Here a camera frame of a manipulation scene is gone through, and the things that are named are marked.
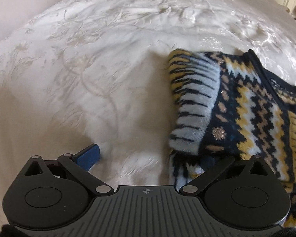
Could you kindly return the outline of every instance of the knitted garment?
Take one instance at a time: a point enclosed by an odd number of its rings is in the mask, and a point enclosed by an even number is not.
[[[264,69],[252,50],[174,50],[169,74],[179,110],[169,139],[172,184],[181,188],[222,156],[259,154],[289,193],[284,225],[296,228],[296,87]]]

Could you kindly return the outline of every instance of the ribbed gray plate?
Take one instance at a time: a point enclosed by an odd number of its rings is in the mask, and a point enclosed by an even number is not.
[[[266,237],[280,229],[233,229],[212,218],[198,198],[180,195],[173,186],[120,186],[117,193],[96,198],[68,226],[20,230],[32,237]]]

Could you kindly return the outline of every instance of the patterned sweater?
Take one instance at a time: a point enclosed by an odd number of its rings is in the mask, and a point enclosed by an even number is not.
[[[170,177],[179,189],[224,155],[259,154],[291,198],[286,227],[296,227],[296,87],[242,56],[174,50],[171,89],[179,115],[169,139]]]

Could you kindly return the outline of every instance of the crosshair symbol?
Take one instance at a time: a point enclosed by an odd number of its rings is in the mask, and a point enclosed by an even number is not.
[[[147,193],[149,193],[149,192],[151,192],[151,191],[152,191],[152,190],[149,190],[148,188],[142,190],[142,192],[144,192],[145,194],[147,194]]]

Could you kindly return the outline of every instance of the white satin bedspread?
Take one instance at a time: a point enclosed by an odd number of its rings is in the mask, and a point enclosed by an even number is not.
[[[91,173],[114,188],[168,183],[176,48],[253,49],[296,84],[296,22],[271,0],[63,0],[0,42],[0,227],[3,195],[35,154],[95,142]]]

